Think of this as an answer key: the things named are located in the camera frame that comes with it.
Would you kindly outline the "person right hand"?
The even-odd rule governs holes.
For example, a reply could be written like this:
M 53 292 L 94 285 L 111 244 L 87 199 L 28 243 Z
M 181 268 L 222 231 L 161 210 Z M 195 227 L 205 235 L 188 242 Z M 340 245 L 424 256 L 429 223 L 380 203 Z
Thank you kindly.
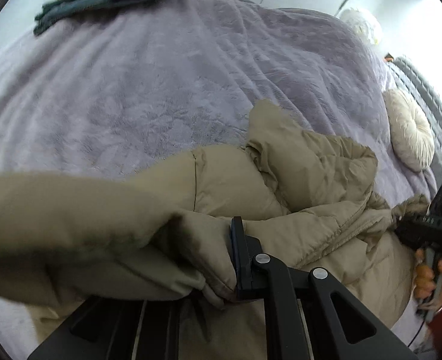
M 415 299 L 422 301 L 431 297 L 432 293 L 439 287 L 439 283 L 435 283 L 433 270 L 423 262 L 424 251 L 421 249 L 417 250 L 415 257 L 419 264 L 415 269 L 413 294 Z M 442 276 L 442 260 L 438 263 L 438 271 Z M 439 294 L 433 300 L 429 301 L 427 305 L 422 306 L 423 309 L 434 310 L 435 312 L 442 309 L 442 286 L 440 289 Z

